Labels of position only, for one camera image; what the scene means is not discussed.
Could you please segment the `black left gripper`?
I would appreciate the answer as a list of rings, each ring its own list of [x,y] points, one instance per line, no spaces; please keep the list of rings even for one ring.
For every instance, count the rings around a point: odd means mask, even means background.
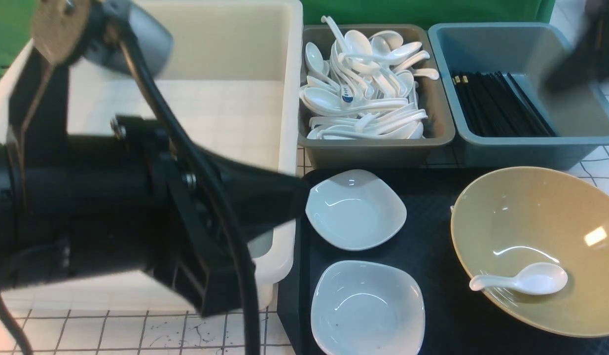
[[[160,124],[122,117],[122,139],[70,136],[66,119],[18,126],[18,244],[43,247],[18,286],[133,270],[202,315],[257,308],[247,244],[302,215],[309,185],[201,151],[174,159]]]

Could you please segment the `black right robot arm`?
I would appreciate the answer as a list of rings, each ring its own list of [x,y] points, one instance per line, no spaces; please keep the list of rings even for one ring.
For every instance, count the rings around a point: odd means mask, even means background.
[[[558,97],[593,83],[609,82],[609,0],[586,13],[586,27],[572,52],[546,75],[543,87]]]

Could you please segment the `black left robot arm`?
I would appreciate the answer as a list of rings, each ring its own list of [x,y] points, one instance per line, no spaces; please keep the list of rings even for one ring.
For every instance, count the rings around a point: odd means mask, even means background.
[[[0,292],[140,270],[203,316],[258,309],[248,243],[297,218],[307,183],[195,144],[155,83],[172,36],[130,0],[43,0],[0,144]],[[79,59],[128,74],[155,119],[68,133]]]

